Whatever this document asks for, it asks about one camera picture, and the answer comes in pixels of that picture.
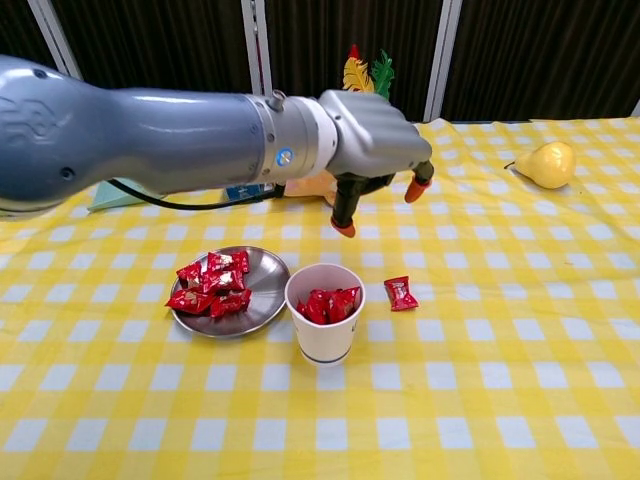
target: black cable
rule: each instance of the black cable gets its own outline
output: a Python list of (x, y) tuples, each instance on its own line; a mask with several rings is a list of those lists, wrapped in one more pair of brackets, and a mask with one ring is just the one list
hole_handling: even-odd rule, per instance
[(139, 192), (128, 185), (120, 182), (116, 179), (108, 180), (108, 182), (116, 187), (118, 190), (122, 190), (125, 193), (128, 193), (132, 197), (136, 197), (140, 200), (148, 202), (152, 205), (157, 205), (163, 208), (171, 208), (173, 210), (216, 210), (218, 208), (226, 208), (233, 207), (235, 205), (246, 205), (248, 203), (256, 203), (262, 200), (267, 200), (269, 198), (275, 198), (276, 193), (275, 190), (271, 190), (269, 192), (261, 193), (260, 195), (254, 195), (252, 197), (241, 198), (239, 200), (229, 200), (227, 202), (218, 202), (218, 203), (203, 203), (200, 205), (190, 205), (188, 203), (173, 203), (166, 202), (164, 200), (160, 200), (159, 198), (151, 197), (145, 193)]

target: green feather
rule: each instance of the green feather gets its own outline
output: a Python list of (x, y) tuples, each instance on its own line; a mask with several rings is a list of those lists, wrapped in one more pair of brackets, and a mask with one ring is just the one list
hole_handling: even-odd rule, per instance
[(371, 75), (375, 83), (375, 92), (389, 100), (389, 87), (391, 86), (391, 80), (393, 80), (395, 72), (393, 68), (391, 68), (391, 58), (389, 58), (387, 52), (380, 50), (380, 53), (382, 55), (382, 62), (378, 60), (373, 62)]

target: dark curtain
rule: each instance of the dark curtain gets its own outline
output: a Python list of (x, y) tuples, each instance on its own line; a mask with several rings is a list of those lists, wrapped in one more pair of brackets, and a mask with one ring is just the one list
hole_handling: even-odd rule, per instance
[(342, 88), (351, 44), (372, 66), (384, 49), (393, 59), (390, 101), (422, 120), (442, 0), (267, 0), (273, 87), (319, 96)]
[(445, 119), (624, 117), (638, 98), (638, 0), (462, 3)]
[(251, 92), (240, 1), (53, 0), (84, 79)]
[(0, 55), (56, 68), (26, 0), (0, 0)]

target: orange fingertip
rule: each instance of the orange fingertip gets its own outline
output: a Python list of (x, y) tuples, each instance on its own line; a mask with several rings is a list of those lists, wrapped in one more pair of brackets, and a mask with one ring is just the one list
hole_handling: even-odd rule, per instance
[(349, 225), (348, 227), (339, 227), (335, 224), (332, 218), (331, 226), (335, 228), (340, 234), (344, 235), (347, 238), (353, 238), (356, 236), (356, 227), (353, 224), (353, 222), (351, 222), (351, 225)]
[(424, 193), (424, 191), (431, 185), (431, 180), (424, 185), (419, 184), (414, 178), (407, 188), (407, 193), (404, 194), (404, 201), (407, 203), (413, 203)]

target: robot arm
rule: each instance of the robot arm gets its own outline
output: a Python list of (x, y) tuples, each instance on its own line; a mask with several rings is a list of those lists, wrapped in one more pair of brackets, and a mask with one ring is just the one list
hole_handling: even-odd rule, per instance
[(327, 169), (338, 180), (332, 222), (352, 236), (359, 196), (414, 170), (406, 199), (415, 200), (433, 174), (430, 156), (377, 95), (103, 90), (0, 56), (0, 219), (38, 215), (116, 177), (169, 194)]

